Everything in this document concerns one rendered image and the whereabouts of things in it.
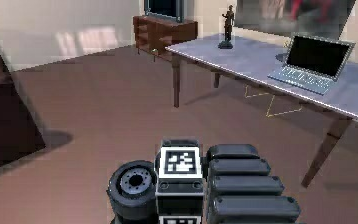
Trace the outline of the dark brown figure statue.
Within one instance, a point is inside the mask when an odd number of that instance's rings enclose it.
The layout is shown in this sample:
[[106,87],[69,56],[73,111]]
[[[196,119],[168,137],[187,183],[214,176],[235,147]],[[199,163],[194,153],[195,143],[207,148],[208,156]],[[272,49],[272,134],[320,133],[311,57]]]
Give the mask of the dark brown figure statue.
[[232,27],[234,22],[234,12],[233,6],[229,5],[228,10],[225,14],[222,15],[225,19],[224,22],[224,40],[218,44],[219,49],[232,49],[233,45],[231,43],[232,38]]

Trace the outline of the framed wall picture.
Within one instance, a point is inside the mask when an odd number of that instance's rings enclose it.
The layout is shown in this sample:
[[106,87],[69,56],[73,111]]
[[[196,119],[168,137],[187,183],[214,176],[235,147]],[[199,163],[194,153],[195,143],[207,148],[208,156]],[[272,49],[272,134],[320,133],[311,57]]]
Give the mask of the framed wall picture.
[[356,0],[237,0],[234,26],[290,37],[338,39]]

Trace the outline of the brown wooden chest of drawers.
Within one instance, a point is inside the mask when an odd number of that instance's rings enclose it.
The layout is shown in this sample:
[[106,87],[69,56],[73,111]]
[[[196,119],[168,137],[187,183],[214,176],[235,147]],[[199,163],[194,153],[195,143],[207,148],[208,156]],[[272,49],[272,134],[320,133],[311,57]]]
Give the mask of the brown wooden chest of drawers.
[[152,16],[134,16],[133,27],[137,52],[144,51],[169,62],[172,55],[166,47],[198,37],[198,22],[193,20],[178,23]]

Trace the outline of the black television set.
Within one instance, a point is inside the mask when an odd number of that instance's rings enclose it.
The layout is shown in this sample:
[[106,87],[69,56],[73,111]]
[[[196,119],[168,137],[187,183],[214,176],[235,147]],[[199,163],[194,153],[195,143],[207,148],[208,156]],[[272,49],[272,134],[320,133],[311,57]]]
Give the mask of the black television set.
[[184,21],[184,0],[144,0],[144,12],[147,16]]

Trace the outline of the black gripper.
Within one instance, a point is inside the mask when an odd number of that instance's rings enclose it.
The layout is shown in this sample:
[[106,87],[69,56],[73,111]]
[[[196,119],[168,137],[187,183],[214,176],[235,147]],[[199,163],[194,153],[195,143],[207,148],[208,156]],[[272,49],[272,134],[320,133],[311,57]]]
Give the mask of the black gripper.
[[152,162],[136,160],[121,165],[106,190],[115,214],[111,224],[157,224],[156,183]]

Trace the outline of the grey laptop with black screen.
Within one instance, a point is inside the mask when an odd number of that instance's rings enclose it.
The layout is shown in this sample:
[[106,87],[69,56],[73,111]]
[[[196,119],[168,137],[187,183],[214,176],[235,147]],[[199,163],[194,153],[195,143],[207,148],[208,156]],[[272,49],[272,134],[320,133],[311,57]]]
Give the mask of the grey laptop with black screen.
[[338,80],[354,46],[353,42],[294,34],[282,67],[268,77],[324,95]]

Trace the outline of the dark brown cupboard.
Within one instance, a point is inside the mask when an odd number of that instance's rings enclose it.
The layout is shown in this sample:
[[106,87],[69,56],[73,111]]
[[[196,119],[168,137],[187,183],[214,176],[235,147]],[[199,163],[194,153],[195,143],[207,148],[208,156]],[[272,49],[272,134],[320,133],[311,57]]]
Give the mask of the dark brown cupboard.
[[45,141],[0,54],[0,167],[44,149]]

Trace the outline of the grey table with brown legs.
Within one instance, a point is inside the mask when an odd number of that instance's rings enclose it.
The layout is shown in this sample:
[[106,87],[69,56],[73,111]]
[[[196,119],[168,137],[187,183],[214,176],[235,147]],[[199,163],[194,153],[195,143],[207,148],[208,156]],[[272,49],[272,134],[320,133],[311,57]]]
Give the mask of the grey table with brown legs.
[[217,75],[261,87],[275,96],[285,96],[331,117],[333,123],[301,182],[303,187],[308,187],[346,129],[352,121],[358,120],[358,63],[347,63],[335,85],[327,93],[318,95],[268,77],[270,72],[281,67],[275,58],[282,52],[280,46],[235,36],[234,48],[221,50],[217,47],[219,40],[220,36],[215,34],[166,48],[172,54],[173,106],[179,106],[180,63],[186,61]]

